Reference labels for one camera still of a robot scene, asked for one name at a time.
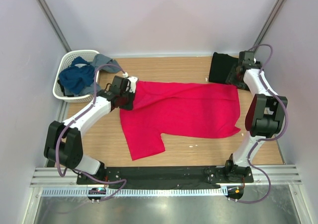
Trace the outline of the red t shirt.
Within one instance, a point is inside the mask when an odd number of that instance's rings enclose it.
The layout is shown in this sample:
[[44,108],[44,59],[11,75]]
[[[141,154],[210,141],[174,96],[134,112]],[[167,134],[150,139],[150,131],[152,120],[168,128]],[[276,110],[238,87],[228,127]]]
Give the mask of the red t shirt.
[[165,151],[161,135],[221,139],[240,131],[239,94],[232,85],[139,81],[120,122],[131,159]]

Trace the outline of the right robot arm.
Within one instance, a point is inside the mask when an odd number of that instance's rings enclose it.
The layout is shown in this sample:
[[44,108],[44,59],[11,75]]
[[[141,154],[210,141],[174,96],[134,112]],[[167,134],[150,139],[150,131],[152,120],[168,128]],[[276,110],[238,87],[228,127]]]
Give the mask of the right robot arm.
[[224,169],[225,178],[236,182],[251,175],[251,162],[264,142],[281,133],[288,100],[272,89],[253,51],[239,53],[238,63],[231,68],[226,82],[249,90],[253,95],[245,117],[247,134],[226,161]]

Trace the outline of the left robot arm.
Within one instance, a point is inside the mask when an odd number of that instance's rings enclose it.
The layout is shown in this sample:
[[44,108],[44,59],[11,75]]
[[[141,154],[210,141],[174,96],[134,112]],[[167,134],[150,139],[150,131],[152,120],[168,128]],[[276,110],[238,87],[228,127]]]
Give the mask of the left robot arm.
[[44,157],[68,169],[87,173],[94,184],[105,179],[104,163],[83,152],[82,138],[102,117],[115,108],[133,109],[138,78],[115,76],[106,89],[97,92],[96,97],[74,116],[49,125]]

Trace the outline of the folded black t shirt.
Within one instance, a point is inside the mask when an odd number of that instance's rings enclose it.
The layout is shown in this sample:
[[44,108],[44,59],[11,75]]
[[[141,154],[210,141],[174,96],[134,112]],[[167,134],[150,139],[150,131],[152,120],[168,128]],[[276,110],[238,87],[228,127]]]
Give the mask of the folded black t shirt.
[[214,52],[212,55],[208,82],[226,84],[226,80],[239,59],[228,54]]

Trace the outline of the grey blue t shirt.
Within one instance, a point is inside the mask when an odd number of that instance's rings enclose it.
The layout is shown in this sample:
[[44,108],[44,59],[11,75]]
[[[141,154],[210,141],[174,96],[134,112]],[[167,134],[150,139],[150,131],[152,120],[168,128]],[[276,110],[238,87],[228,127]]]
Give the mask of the grey blue t shirt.
[[84,76],[84,87],[79,92],[79,96],[94,94],[94,88],[96,87],[97,91],[101,90],[101,87],[98,83],[95,83],[95,70],[99,68],[100,66],[103,66],[101,69],[111,73],[116,74],[119,71],[123,71],[123,69],[120,67],[120,65],[117,63],[116,60],[113,60],[103,54],[97,54],[92,62],[89,62],[89,65],[83,66],[80,69],[81,70],[87,70],[87,74]]

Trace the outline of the dark blue t shirt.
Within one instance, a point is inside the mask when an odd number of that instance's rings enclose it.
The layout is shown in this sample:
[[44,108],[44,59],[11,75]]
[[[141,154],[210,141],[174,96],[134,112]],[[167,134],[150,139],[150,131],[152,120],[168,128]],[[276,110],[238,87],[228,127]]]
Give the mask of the dark blue t shirt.
[[89,62],[78,56],[75,58],[71,65],[62,70],[59,74],[59,85],[62,88],[64,95],[69,97],[79,96],[79,92],[84,87],[84,76],[87,70],[81,70],[83,66],[89,65]]

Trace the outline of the white plastic laundry basket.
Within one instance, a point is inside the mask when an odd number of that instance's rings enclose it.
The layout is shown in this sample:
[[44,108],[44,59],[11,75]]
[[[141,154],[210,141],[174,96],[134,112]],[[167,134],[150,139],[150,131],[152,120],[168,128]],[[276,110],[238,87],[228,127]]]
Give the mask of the white plastic laundry basket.
[[82,57],[84,60],[88,62],[92,62],[94,57],[99,54],[98,51],[96,50],[75,50],[75,51],[70,51],[66,53],[60,61],[58,71],[56,74],[55,82],[53,85],[53,95],[59,99],[63,100],[67,103],[85,103],[85,102],[90,102],[92,100],[92,95],[84,95],[84,96],[74,96],[74,97],[69,97],[64,95],[61,86],[59,85],[59,74],[62,70],[68,68],[72,61],[77,58],[78,56]]

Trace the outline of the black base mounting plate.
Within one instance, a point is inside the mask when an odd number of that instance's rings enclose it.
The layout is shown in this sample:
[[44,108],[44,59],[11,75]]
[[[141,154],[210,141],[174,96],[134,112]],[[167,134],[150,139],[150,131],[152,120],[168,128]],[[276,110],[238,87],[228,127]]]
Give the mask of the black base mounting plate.
[[219,183],[252,183],[250,167],[234,166],[159,166],[159,167],[100,167],[93,178],[114,182],[127,180],[126,189],[200,189]]

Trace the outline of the right aluminium corner post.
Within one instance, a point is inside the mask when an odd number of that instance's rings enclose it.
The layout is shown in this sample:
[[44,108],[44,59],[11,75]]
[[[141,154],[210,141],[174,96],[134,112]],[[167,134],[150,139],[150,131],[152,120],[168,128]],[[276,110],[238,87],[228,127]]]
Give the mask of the right aluminium corner post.
[[269,32],[269,29],[271,28],[271,26],[273,25],[275,19],[277,18],[279,12],[281,11],[281,9],[283,8],[285,2],[287,0],[276,0],[276,2],[274,3],[274,6],[272,7],[271,11],[270,11],[270,14],[268,15],[261,31],[259,32],[255,42],[254,42],[254,45],[253,45],[253,48],[252,50],[255,52],[257,51],[257,46],[260,45],[266,34]]

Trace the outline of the aluminium corner post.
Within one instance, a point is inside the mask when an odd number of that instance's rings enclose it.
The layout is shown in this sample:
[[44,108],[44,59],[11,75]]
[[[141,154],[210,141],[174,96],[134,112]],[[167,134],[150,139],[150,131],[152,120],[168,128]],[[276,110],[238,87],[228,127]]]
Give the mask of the aluminium corner post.
[[252,50],[255,52],[257,51],[257,46],[260,45],[266,34],[269,32],[269,29],[271,28],[271,26],[273,25],[275,19],[277,18],[279,12],[281,11],[281,9],[283,8],[285,2],[287,0],[276,0],[276,2],[274,3],[274,6],[272,7],[271,11],[270,11],[270,14],[268,15],[261,31],[259,32],[255,42],[254,42],[254,45],[253,45],[253,48]]
[[61,31],[53,13],[51,12],[46,0],[36,0],[41,7],[45,17],[47,18],[49,24],[51,25],[52,29],[54,30],[57,38],[59,39],[61,45],[65,49],[66,52],[71,51],[71,47],[69,46],[63,32]]

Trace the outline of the left aluminium corner post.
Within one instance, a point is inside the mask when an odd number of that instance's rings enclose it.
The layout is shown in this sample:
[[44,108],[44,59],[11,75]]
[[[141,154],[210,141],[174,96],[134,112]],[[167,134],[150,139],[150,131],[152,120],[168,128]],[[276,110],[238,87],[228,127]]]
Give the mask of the left aluminium corner post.
[[36,0],[41,7],[45,17],[47,18],[49,24],[51,25],[52,29],[54,30],[57,38],[59,39],[61,45],[65,49],[66,52],[71,51],[71,47],[69,46],[63,32],[61,31],[53,13],[51,12],[46,0]]

